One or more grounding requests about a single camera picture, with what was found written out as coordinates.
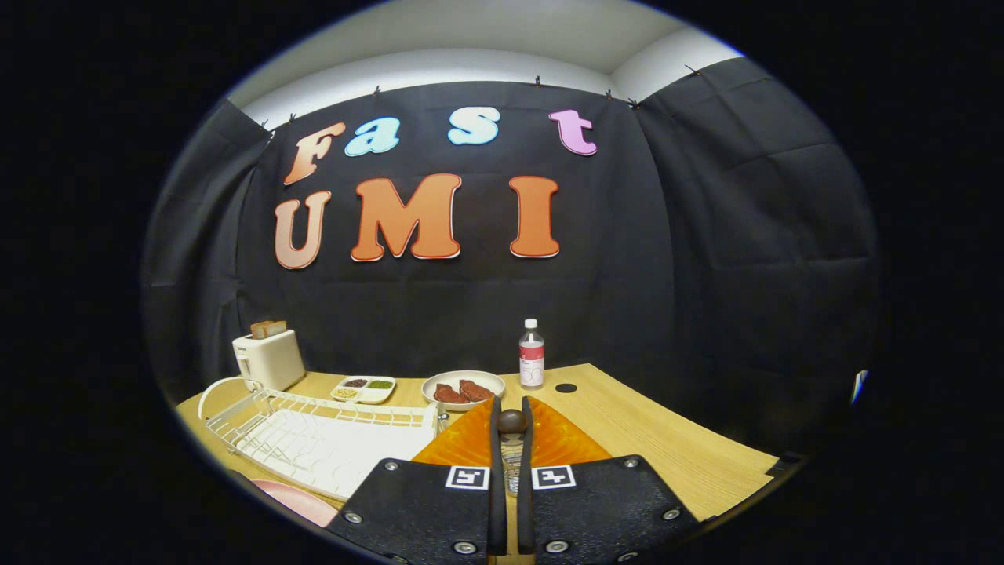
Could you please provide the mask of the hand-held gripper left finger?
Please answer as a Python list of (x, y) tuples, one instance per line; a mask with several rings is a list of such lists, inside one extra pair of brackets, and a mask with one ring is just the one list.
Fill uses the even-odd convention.
[(379, 562), (487, 562), (505, 554), (505, 486), (494, 398), (434, 445), (451, 464), (376, 462), (326, 532)]

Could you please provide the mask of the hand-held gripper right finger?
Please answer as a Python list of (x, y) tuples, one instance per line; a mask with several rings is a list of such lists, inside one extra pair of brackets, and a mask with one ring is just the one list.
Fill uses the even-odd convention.
[(700, 521), (638, 454), (612, 457), (580, 427), (524, 397), (518, 549), (538, 564), (618, 564), (689, 539)]

